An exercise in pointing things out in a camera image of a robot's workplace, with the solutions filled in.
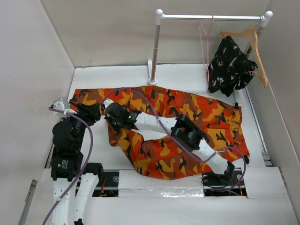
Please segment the orange camouflage trousers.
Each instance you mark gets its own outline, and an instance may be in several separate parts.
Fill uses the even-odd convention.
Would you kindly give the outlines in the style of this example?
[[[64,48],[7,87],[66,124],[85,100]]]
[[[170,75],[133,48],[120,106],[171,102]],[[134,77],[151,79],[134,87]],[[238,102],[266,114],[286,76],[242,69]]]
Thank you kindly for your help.
[[[111,146],[143,176],[175,180],[205,174],[229,183],[249,155],[239,106],[158,86],[76,89],[72,109],[100,106]]]

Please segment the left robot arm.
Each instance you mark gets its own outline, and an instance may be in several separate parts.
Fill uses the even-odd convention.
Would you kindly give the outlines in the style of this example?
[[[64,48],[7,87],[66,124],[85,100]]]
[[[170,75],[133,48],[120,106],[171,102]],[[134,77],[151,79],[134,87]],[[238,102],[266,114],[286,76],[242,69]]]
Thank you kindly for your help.
[[[104,181],[101,163],[90,163],[83,157],[81,147],[85,132],[101,118],[100,104],[77,104],[76,110],[54,103],[49,109],[61,115],[62,120],[52,129],[54,145],[51,160],[54,205],[47,214],[53,225],[84,225],[86,214],[96,186]]]

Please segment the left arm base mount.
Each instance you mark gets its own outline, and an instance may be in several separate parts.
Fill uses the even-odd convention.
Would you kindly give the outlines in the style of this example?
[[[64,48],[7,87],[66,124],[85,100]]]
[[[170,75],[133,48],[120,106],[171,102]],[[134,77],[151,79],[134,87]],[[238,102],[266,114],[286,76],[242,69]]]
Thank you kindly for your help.
[[[118,197],[119,196],[119,176],[118,170],[104,171],[103,179],[97,184],[93,197]]]

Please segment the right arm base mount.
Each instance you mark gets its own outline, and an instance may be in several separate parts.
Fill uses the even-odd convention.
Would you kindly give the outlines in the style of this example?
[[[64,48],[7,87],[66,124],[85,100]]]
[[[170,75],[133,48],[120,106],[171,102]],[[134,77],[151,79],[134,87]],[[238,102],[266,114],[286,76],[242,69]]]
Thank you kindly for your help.
[[[218,196],[247,196],[246,186],[244,180],[235,186],[233,189],[228,191],[214,191],[213,189],[227,189],[235,185],[242,176],[242,171],[234,171],[232,179],[230,181],[220,181],[218,178],[209,176],[208,173],[202,175],[201,183],[203,185],[203,192],[205,197],[218,197]]]

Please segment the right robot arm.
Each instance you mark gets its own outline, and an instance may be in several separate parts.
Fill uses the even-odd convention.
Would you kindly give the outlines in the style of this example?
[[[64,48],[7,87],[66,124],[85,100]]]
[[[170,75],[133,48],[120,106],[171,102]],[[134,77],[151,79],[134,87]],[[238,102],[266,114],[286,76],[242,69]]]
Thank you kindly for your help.
[[[223,185],[233,180],[235,166],[208,145],[204,132],[187,116],[181,114],[177,118],[167,118],[137,110],[128,112],[120,104],[110,99],[104,101],[104,107],[105,119],[113,128],[147,130],[170,135],[188,154],[195,153],[201,161],[208,164],[212,172],[207,174],[207,180],[218,180]]]

